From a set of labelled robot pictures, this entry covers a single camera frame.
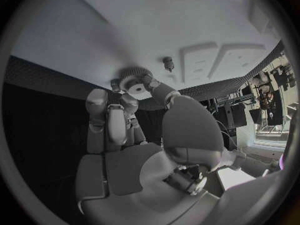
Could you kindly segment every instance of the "gear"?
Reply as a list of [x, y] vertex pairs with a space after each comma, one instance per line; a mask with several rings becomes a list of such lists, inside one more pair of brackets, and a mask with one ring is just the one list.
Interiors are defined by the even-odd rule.
[[120, 89], [130, 94], [141, 94], [146, 91], [143, 83], [145, 76], [153, 76], [152, 72], [144, 67], [131, 67], [120, 74]]

